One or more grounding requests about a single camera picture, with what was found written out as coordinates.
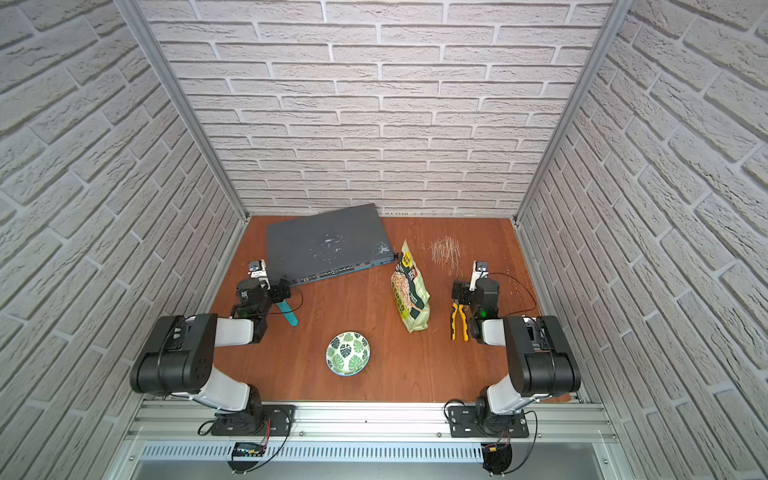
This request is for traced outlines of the green oats bag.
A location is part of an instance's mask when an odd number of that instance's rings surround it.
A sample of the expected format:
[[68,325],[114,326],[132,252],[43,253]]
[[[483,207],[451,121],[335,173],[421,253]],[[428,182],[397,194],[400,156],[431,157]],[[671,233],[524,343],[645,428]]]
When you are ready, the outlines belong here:
[[391,285],[398,314],[409,333],[428,328],[430,294],[407,241],[402,244]]

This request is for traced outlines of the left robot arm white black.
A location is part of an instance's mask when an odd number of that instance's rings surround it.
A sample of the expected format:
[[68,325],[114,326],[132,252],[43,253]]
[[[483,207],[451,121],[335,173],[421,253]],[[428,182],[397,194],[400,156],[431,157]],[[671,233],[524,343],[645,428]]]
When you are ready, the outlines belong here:
[[229,317],[207,313],[159,318],[131,369],[131,389],[211,408],[214,418],[198,428],[200,436],[288,436],[292,408],[265,406],[256,387],[217,369],[214,356],[221,347],[261,342],[270,310],[290,296],[286,280],[268,284],[249,278],[237,285],[239,303]]

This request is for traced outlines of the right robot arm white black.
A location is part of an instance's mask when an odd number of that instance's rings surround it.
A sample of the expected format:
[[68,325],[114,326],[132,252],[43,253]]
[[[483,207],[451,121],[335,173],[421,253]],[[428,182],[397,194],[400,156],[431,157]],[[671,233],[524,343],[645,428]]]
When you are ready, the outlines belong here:
[[499,292],[499,283],[488,277],[453,282],[464,339],[503,347],[507,362],[507,375],[484,388],[474,404],[447,409],[454,437],[525,438],[527,406],[581,387],[579,366],[557,317],[500,317]]

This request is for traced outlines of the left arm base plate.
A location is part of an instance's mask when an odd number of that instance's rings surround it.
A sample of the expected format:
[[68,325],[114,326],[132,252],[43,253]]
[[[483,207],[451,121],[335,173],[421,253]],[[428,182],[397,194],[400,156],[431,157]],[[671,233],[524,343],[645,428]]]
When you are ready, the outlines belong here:
[[278,436],[290,435],[297,406],[266,404],[253,410],[216,413],[206,434],[213,436]]

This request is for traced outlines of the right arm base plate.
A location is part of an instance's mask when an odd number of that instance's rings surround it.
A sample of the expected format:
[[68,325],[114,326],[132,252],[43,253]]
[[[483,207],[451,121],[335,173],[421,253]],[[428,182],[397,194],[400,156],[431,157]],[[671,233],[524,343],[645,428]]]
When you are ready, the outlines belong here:
[[479,413],[475,405],[451,404],[444,409],[444,415],[452,438],[525,439],[530,436],[522,414]]

